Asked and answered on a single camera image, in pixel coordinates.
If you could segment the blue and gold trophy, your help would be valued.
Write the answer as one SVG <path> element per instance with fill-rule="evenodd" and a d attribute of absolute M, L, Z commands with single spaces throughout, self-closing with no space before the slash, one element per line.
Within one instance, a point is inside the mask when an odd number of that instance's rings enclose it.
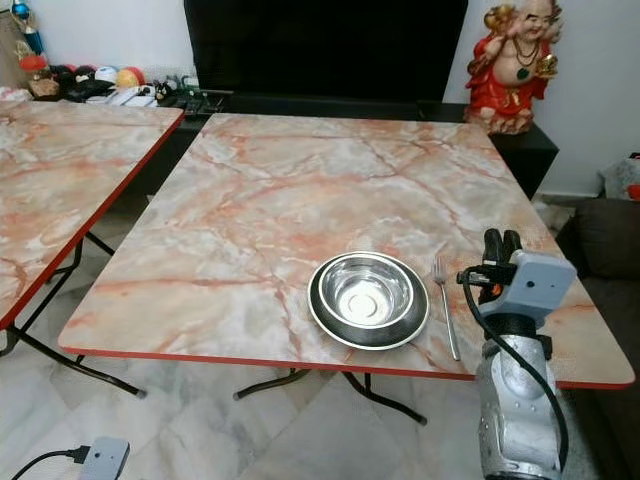
<path fill-rule="evenodd" d="M 44 40 L 42 40 L 41 33 L 38 32 L 36 28 L 35 15 L 33 15 L 32 10 L 29 9 L 27 1 L 12 0 L 10 14 L 13 15 L 24 40 L 26 40 L 28 46 L 31 47 L 33 54 L 44 55 Z"/>

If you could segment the red laughing Buddha statue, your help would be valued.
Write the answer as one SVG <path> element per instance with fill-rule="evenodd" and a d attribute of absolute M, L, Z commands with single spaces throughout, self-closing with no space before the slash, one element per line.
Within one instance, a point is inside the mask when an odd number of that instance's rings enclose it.
<path fill-rule="evenodd" d="M 490 134 L 522 134 L 532 127 L 532 105 L 544 99 L 558 58 L 552 46 L 561 38 L 562 8 L 557 0 L 500 4 L 484 15 L 489 33 L 474 46 L 467 65 L 470 101 L 467 123 Z"/>

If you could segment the black television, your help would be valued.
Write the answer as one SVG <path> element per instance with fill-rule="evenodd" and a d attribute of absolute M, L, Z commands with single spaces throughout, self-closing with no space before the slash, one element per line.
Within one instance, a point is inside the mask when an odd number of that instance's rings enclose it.
<path fill-rule="evenodd" d="M 209 90 L 442 99 L 468 0 L 184 0 Z"/>

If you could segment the grey cloth pile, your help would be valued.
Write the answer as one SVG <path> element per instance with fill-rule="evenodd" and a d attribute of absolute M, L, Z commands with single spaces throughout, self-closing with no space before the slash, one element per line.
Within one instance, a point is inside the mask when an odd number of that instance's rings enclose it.
<path fill-rule="evenodd" d="M 602 197 L 640 202 L 640 152 L 600 170 Z"/>

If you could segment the stainless steel plate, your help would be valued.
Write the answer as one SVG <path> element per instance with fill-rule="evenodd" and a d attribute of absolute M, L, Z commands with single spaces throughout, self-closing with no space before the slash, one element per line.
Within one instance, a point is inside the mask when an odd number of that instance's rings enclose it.
<path fill-rule="evenodd" d="M 384 326 L 384 328 L 361 329 L 356 328 L 356 326 L 348 326 L 340 323 L 340 321 L 332 315 L 326 314 L 323 306 L 321 306 L 319 285 L 317 285 L 319 269 L 323 264 L 314 271 L 314 275 L 311 276 L 307 288 L 308 308 L 310 308 L 315 323 L 319 325 L 326 334 L 335 340 L 339 340 L 344 346 L 357 349 L 394 349 L 411 342 L 417 335 L 424 332 L 426 321 L 429 319 L 430 302 L 428 301 L 428 288 L 422 283 L 421 276 L 417 274 L 415 270 L 411 269 L 410 266 L 404 264 L 403 261 L 401 262 L 410 270 L 411 283 L 413 288 L 415 288 L 415 293 L 419 296 L 415 303 L 413 303 L 407 317 L 404 317 L 403 320 L 390 324 L 389 326 Z"/>

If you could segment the stainless steel bowl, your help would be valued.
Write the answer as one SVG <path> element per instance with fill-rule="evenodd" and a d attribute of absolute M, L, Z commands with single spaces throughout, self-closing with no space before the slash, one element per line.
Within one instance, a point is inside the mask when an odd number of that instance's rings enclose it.
<path fill-rule="evenodd" d="M 319 269 L 320 302 L 340 323 L 378 329 L 407 317 L 419 298 L 410 270 L 385 253 L 340 253 Z"/>

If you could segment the orange ball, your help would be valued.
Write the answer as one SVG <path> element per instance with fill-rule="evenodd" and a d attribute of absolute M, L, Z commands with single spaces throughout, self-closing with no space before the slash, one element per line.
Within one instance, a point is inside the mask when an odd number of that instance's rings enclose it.
<path fill-rule="evenodd" d="M 140 68 L 123 67 L 116 73 L 115 86 L 118 90 L 128 90 L 128 88 L 143 86 L 143 84 L 146 84 L 146 77 Z"/>

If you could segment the dark brown sofa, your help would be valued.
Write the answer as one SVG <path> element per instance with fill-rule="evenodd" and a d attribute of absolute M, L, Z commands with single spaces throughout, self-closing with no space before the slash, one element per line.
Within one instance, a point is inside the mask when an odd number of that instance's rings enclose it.
<path fill-rule="evenodd" d="M 604 480 L 640 480 L 640 202 L 585 198 L 556 237 L 617 339 L 636 381 L 618 390 L 572 390 Z"/>

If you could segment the black plush toy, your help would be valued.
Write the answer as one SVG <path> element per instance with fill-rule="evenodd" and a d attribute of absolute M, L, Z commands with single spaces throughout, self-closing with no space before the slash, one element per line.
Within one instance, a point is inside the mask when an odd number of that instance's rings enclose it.
<path fill-rule="evenodd" d="M 50 78 L 58 83 L 59 95 L 67 96 L 72 88 L 81 81 L 90 81 L 96 77 L 96 68 L 90 65 L 73 67 L 73 65 L 54 65 L 50 67 Z"/>

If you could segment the silver metal fork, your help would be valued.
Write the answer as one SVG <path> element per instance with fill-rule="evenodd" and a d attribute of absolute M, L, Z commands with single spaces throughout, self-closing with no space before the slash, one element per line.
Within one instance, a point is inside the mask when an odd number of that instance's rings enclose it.
<path fill-rule="evenodd" d="M 451 302 L 449 302 L 447 288 L 445 288 L 445 269 L 443 261 L 439 255 L 433 257 L 433 265 L 431 265 L 431 278 L 433 278 L 436 288 L 440 292 L 440 300 L 442 300 L 442 316 L 444 317 L 445 328 L 447 328 L 447 339 L 449 347 L 451 347 L 451 357 L 454 361 L 461 361 L 460 348 L 458 348 L 456 328 L 451 316 Z"/>

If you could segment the marble-pattern folding table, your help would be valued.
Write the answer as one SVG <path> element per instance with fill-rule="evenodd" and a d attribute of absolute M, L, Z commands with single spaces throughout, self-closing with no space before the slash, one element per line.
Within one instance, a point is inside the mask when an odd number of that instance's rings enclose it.
<path fill-rule="evenodd" d="M 182 123 L 177 108 L 4 101 L 0 110 L 0 328 L 70 370 L 145 392 L 60 355 L 29 326 L 81 265 L 90 229 Z"/>
<path fill-rule="evenodd" d="M 474 379 L 483 330 L 449 288 L 440 316 L 387 351 L 344 346 L 307 305 L 312 274 L 349 251 L 429 278 L 479 264 L 485 229 L 559 255 L 490 138 L 467 123 L 216 114 L 97 276 L 58 344 L 73 355 Z"/>

